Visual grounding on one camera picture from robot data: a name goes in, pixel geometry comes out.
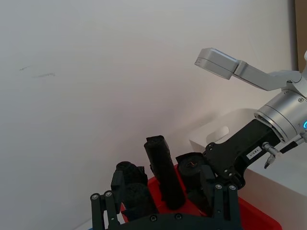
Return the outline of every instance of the red tray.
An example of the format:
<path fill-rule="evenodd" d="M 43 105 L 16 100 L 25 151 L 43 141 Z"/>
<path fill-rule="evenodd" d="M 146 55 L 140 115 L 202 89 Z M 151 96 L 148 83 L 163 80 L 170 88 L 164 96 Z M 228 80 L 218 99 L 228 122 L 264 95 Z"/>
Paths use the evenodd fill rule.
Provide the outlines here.
<path fill-rule="evenodd" d="M 183 191 L 185 191 L 184 185 L 181 180 L 180 183 L 183 188 Z M 161 200 L 159 184 L 155 177 L 151 178 L 148 181 L 148 188 L 150 190 L 150 193 L 152 194 L 153 200 L 160 214 L 178 212 L 201 216 L 200 211 L 188 199 L 181 208 L 177 210 L 168 209 L 165 202 Z M 277 221 L 264 214 L 259 209 L 255 208 L 245 200 L 239 198 L 239 205 L 241 213 L 241 223 L 244 230 L 282 230 L 281 225 Z M 125 222 L 128 222 L 127 218 L 124 215 L 123 217 Z"/>

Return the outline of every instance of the screw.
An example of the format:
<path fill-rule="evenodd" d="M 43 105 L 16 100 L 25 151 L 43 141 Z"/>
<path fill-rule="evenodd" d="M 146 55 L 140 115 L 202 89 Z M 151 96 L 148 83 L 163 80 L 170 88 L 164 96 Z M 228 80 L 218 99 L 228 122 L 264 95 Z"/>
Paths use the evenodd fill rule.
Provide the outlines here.
<path fill-rule="evenodd" d="M 97 195 L 97 194 L 92 195 L 92 199 L 93 199 L 93 200 L 96 200 L 97 198 L 98 198 L 98 195 Z"/>
<path fill-rule="evenodd" d="M 152 215 L 152 216 L 149 217 L 149 219 L 150 219 L 151 222 L 155 222 L 157 220 L 157 216 Z"/>
<path fill-rule="evenodd" d="M 182 215 L 181 215 L 180 213 L 177 213 L 177 214 L 175 215 L 175 219 L 182 219 Z"/>
<path fill-rule="evenodd" d="M 231 190 L 235 190 L 235 189 L 236 189 L 236 187 L 235 187 L 234 185 L 229 186 L 229 188 L 230 188 Z"/>

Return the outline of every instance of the black object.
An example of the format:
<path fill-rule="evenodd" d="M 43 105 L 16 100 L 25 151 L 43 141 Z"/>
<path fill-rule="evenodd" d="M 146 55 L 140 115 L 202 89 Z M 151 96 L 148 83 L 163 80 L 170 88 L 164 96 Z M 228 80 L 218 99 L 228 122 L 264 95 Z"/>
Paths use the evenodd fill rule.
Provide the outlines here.
<path fill-rule="evenodd" d="M 148 177 L 145 174 L 143 166 L 135 166 L 129 161 L 123 161 L 116 165 L 116 171 L 122 171 L 124 175 L 125 184 L 142 183 L 147 186 Z"/>
<path fill-rule="evenodd" d="M 292 141 L 290 144 L 288 144 L 287 146 L 285 146 L 284 148 L 282 148 L 280 150 L 281 153 L 286 153 L 287 151 L 290 151 L 291 149 L 294 149 L 295 147 L 297 147 L 298 144 L 295 141 Z"/>
<path fill-rule="evenodd" d="M 123 174 L 114 173 L 112 191 L 104 195 L 93 194 L 93 230 L 104 230 L 104 211 L 107 211 L 109 230 L 243 230 L 237 188 L 233 185 L 216 183 L 210 167 L 202 167 L 201 181 L 204 194 L 210 197 L 211 217 L 199 217 L 182 213 L 154 214 L 120 225 L 117 219 L 118 202 L 124 190 Z"/>
<path fill-rule="evenodd" d="M 220 181 L 228 181 L 240 189 L 245 185 L 246 168 L 266 153 L 262 149 L 264 142 L 276 146 L 280 140 L 270 127 L 254 119 L 226 142 L 207 145 L 203 154 Z"/>
<path fill-rule="evenodd" d="M 193 189 L 200 189 L 201 166 L 205 164 L 205 159 L 200 152 L 190 152 L 176 157 L 178 162 L 177 170 L 187 193 Z"/>
<path fill-rule="evenodd" d="M 126 210 L 122 212 L 129 221 L 158 213 L 148 187 L 141 183 L 131 183 L 126 186 L 123 200 Z"/>
<path fill-rule="evenodd" d="M 185 196 L 177 178 L 168 145 L 163 136 L 146 138 L 144 144 L 150 167 L 159 182 L 162 199 L 169 209 L 178 209 Z"/>

